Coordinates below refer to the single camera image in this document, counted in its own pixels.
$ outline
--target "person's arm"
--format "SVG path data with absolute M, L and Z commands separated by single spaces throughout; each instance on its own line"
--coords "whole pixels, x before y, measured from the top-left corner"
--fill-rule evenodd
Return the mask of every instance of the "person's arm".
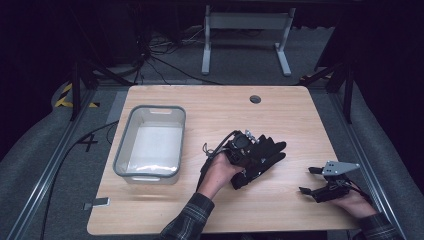
M 243 168 L 230 164 L 225 154 L 218 154 L 213 159 L 197 192 L 193 194 L 181 213 L 162 230 L 157 239 L 199 239 L 215 207 L 212 199 L 230 182 L 234 174 L 242 170 Z
M 345 209 L 358 219 L 359 226 L 366 239 L 403 239 L 386 216 L 383 213 L 378 213 L 358 192 L 351 190 L 349 194 L 342 198 L 329 202 Z

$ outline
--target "shirt sleeve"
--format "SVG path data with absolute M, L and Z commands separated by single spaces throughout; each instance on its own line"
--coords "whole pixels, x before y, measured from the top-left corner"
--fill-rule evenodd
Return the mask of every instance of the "shirt sleeve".
M 359 219 L 359 226 L 367 240 L 402 240 L 383 213 Z
M 181 213 L 162 230 L 157 239 L 199 239 L 214 207 L 209 198 L 194 193 Z

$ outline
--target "wooden table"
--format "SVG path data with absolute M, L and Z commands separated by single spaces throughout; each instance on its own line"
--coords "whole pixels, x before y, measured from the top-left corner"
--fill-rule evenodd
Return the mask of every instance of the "wooden table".
M 250 97 L 261 98 L 259 104 Z M 128 184 L 112 164 L 129 113 L 137 105 L 177 105 L 187 114 L 180 178 L 174 185 Z M 204 143 L 215 148 L 233 130 L 286 141 L 286 158 L 249 185 L 231 184 L 214 198 L 205 233 L 353 229 L 346 212 L 316 203 L 298 187 L 325 186 L 308 167 L 337 161 L 308 90 L 281 86 L 136 86 L 131 87 L 109 153 L 97 198 L 110 205 L 93 208 L 88 232 L 105 234 L 159 233 L 175 218 L 195 191 L 206 160 Z

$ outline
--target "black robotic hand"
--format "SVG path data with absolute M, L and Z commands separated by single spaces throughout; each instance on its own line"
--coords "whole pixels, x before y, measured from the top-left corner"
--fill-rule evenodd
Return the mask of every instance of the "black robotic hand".
M 241 131 L 233 131 L 222 140 L 214 151 L 207 150 L 205 144 L 204 151 L 208 159 L 206 159 L 205 164 L 200 170 L 201 174 L 196 189 L 198 189 L 202 183 L 213 158 L 220 152 L 226 154 L 231 164 L 245 168 L 243 172 L 237 173 L 231 179 L 234 189 L 237 190 L 247 185 L 249 182 L 262 175 L 275 163 L 282 160 L 286 156 L 285 153 L 281 152 L 285 147 L 286 142 L 274 143 L 272 138 L 266 138 L 264 135 L 256 140 L 247 130 L 245 134 Z
M 323 175 L 325 180 L 327 180 L 327 185 L 316 190 L 303 187 L 299 187 L 299 190 L 302 194 L 312 196 L 317 203 L 341 198 L 347 195 L 350 190 L 353 190 L 361 194 L 365 200 L 372 204 L 370 196 L 363 192 L 359 187 L 353 187 L 352 183 L 354 182 L 346 175 L 347 172 L 358 168 L 359 164 L 334 161 L 327 161 L 323 168 L 310 167 L 308 168 L 309 172 L 311 174 Z
M 250 162 L 246 164 L 245 170 L 237 173 L 231 179 L 234 189 L 237 190 L 249 184 L 274 164 L 284 159 L 286 154 L 281 151 L 284 150 L 286 145 L 286 142 L 274 143 L 272 138 L 266 138 L 264 135 L 261 135 L 246 154 Z

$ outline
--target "clear plastic container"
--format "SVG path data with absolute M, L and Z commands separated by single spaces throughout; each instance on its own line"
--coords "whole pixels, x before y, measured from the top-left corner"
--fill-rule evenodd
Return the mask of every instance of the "clear plastic container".
M 178 106 L 135 107 L 116 153 L 115 173 L 128 183 L 176 183 L 185 119 L 185 110 Z

